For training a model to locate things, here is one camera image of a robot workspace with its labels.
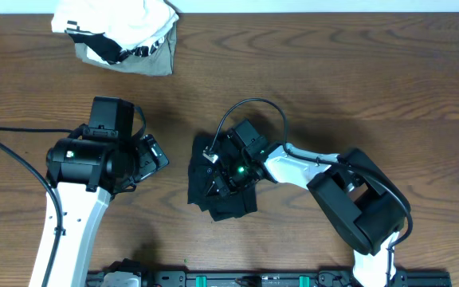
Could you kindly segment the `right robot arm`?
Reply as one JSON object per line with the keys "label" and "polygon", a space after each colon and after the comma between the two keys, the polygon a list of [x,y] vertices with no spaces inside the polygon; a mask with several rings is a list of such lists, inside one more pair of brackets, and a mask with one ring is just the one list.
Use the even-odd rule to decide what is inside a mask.
{"label": "right robot arm", "polygon": [[395,247],[413,229],[410,204],[361,150],[320,154],[286,140],[270,143],[243,120],[225,136],[215,136],[202,154],[217,167],[213,182],[221,196],[262,179],[309,191],[354,250],[354,279],[362,286],[392,285]]}

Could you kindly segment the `black t-shirt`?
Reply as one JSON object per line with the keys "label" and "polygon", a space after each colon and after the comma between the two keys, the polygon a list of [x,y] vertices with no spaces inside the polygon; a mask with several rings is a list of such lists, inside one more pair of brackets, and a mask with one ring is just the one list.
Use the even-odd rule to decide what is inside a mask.
{"label": "black t-shirt", "polygon": [[242,155],[241,151],[233,145],[233,142],[227,136],[220,136],[217,140],[214,140],[213,136],[206,133],[196,135],[192,144],[187,171],[187,202],[197,205],[202,211],[208,211],[215,222],[229,218],[241,218],[256,212],[256,185],[225,198],[205,196],[210,176],[208,169],[212,167],[212,163],[202,156],[202,152],[206,147],[209,147],[223,159],[237,158]]}

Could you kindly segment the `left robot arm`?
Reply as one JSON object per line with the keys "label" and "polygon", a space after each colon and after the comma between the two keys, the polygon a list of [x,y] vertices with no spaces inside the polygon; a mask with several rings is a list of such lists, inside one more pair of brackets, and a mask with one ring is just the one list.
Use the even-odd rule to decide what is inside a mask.
{"label": "left robot arm", "polygon": [[153,135],[132,131],[135,115],[141,107],[97,96],[89,122],[49,149],[45,225],[30,285],[84,285],[109,203],[169,163]]}

